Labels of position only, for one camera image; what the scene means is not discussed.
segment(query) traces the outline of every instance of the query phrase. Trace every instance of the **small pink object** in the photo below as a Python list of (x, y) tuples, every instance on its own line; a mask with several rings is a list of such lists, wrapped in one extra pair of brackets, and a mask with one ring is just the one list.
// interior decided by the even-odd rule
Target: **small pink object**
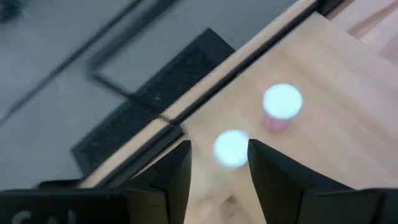
[(303, 97), (289, 84), (277, 84), (264, 93), (262, 106), (266, 113), (266, 128), (270, 131), (285, 129), (300, 111)]

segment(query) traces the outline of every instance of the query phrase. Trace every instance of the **wooden surface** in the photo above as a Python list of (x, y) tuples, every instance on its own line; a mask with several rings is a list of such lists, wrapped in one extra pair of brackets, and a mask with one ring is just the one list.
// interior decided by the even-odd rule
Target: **wooden surface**
[[(271, 24), (265, 27), (260, 33), (254, 36), (245, 46), (227, 58), (221, 65), (209, 73), (200, 83), (196, 84), (188, 94), (183, 95), (177, 102), (168, 108), (163, 114), (165, 117), (175, 118), (199, 97), (204, 95), (218, 81), (224, 78), (239, 62), (252, 54), (263, 43), (267, 42), (273, 35), (278, 33), (291, 20), (295, 19), (303, 10), (313, 4), (315, 0), (298, 0), (290, 6)], [(103, 180), (113, 169), (133, 155), (143, 144), (151, 139), (158, 131), (166, 127), (161, 120), (151, 122), (146, 128), (135, 135), (122, 148), (116, 151), (111, 157), (103, 162), (80, 187), (94, 187)]]
[[(227, 129), (242, 129), (356, 189), (397, 187), (397, 74), (314, 14), (183, 123), (194, 164), (185, 223), (264, 223), (248, 165), (228, 170), (213, 157), (213, 143)], [(304, 98), (301, 113), (279, 134), (264, 129), (261, 106), (276, 83), (295, 85)]]
[(346, 0), (328, 18), (398, 65), (398, 0)]

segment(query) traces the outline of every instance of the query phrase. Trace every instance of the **textured black mat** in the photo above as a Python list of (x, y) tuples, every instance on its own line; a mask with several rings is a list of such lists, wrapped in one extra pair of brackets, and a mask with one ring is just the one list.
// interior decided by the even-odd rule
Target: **textured black mat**
[[(233, 52), (216, 33), (205, 30), (136, 93), (131, 93), (139, 101), (127, 100), (72, 149), (83, 174), (94, 171)], [(173, 138), (178, 135), (170, 133)]]

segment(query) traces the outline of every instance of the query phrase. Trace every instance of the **concrete floor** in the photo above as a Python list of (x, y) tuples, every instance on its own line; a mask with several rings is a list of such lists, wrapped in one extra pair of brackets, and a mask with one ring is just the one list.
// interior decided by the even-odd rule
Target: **concrete floor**
[[(294, 1), (182, 0), (104, 72), (134, 90), (205, 28), (239, 49)], [(0, 28), (0, 112), (5, 113), (127, 3), (29, 2), (22, 18)], [(99, 41), (0, 128), (0, 189), (81, 177), (70, 149), (123, 101), (93, 85), (85, 73), (88, 58), (114, 34)]]

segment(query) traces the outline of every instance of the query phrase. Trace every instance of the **black rubber mat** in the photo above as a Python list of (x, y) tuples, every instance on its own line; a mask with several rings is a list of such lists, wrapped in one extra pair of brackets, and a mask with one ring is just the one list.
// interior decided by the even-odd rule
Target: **black rubber mat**
[(212, 30), (199, 35), (132, 94), (141, 103), (127, 100), (72, 149), (83, 174), (94, 171), (233, 52)]

